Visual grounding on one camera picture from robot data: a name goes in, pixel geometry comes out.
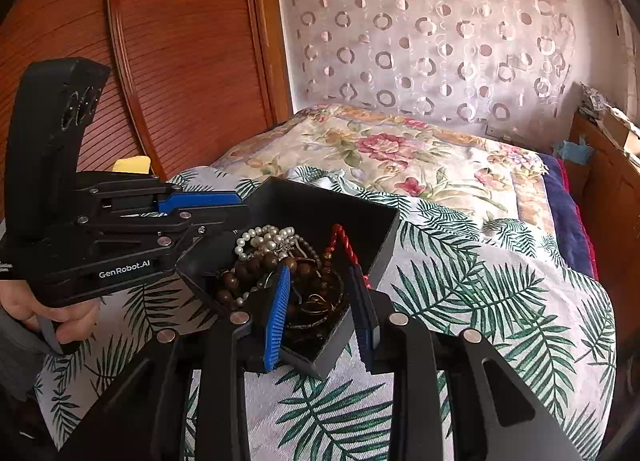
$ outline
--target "sleeve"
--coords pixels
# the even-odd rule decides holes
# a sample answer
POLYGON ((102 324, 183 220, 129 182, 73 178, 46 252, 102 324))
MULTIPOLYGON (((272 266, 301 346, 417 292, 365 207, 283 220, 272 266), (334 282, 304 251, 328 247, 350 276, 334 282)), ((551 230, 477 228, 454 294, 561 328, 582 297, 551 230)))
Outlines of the sleeve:
POLYGON ((26 399, 47 354, 55 352, 0 307, 0 385, 9 394, 26 399))

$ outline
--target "leaf pattern fabric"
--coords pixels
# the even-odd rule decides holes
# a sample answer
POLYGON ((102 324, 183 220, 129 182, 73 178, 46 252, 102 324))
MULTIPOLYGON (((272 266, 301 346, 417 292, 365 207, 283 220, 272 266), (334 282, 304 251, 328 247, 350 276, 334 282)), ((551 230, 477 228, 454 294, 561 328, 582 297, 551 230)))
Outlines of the leaf pattern fabric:
MULTIPOLYGON (((345 174, 297 167, 288 176, 350 196, 395 206, 402 223, 379 289, 400 311, 430 329, 481 330, 556 417, 584 459, 594 459, 606 425, 615 374, 614 320, 609 298, 593 279, 558 260, 555 238, 526 222, 485 219, 421 198, 374 192, 345 174)), ((258 185, 212 167, 185 171, 186 190, 258 185)), ((37 380, 40 407, 58 446, 159 328, 180 333, 213 325, 215 317, 176 279, 104 298, 94 335, 71 357, 48 359, 37 380)), ((194 459, 198 372, 185 422, 185 459, 194 459)), ((283 365, 245 377, 254 460, 385 460, 393 375, 373 376, 355 338, 328 380, 283 365)), ((444 377, 438 377, 446 459, 453 459, 444 377)))

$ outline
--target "blue blanket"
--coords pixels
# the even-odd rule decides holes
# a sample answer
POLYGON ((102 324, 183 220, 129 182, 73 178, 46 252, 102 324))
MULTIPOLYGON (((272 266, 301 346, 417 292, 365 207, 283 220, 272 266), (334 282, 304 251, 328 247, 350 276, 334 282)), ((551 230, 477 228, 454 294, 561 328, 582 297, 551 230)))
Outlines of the blue blanket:
POLYGON ((580 211, 564 187, 562 166, 553 156, 540 154, 540 158, 549 168, 549 173, 543 177, 560 253, 569 267, 596 279, 591 262, 591 244, 582 225, 580 211))

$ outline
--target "hand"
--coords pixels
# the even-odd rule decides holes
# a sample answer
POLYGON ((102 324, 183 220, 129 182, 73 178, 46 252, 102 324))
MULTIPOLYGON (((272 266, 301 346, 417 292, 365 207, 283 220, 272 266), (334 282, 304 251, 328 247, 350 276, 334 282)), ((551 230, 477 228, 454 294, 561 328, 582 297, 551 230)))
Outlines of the hand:
POLYGON ((91 335, 100 310, 100 300, 87 300, 66 307, 47 307, 37 301, 26 281, 0 281, 0 305, 14 319, 38 332, 37 316, 63 324, 56 330, 61 344, 84 340, 91 335))

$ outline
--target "pearl necklace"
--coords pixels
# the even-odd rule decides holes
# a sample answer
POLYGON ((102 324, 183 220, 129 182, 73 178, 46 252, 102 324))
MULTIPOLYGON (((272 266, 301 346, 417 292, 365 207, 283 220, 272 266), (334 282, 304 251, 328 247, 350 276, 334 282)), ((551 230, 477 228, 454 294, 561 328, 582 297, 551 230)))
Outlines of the pearl necklace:
MULTIPOLYGON (((247 230, 238 238, 234 252, 240 261, 247 261, 257 253, 264 255, 269 252, 276 253, 279 259, 292 257, 291 250, 293 248, 297 248, 306 257, 307 254, 300 248, 300 243, 307 244, 291 226, 283 229, 278 229, 273 225, 257 226, 255 229, 247 230), (254 247, 253 252, 244 251, 247 244, 254 247)), ((317 255, 310 246, 308 248, 312 255, 317 255)))

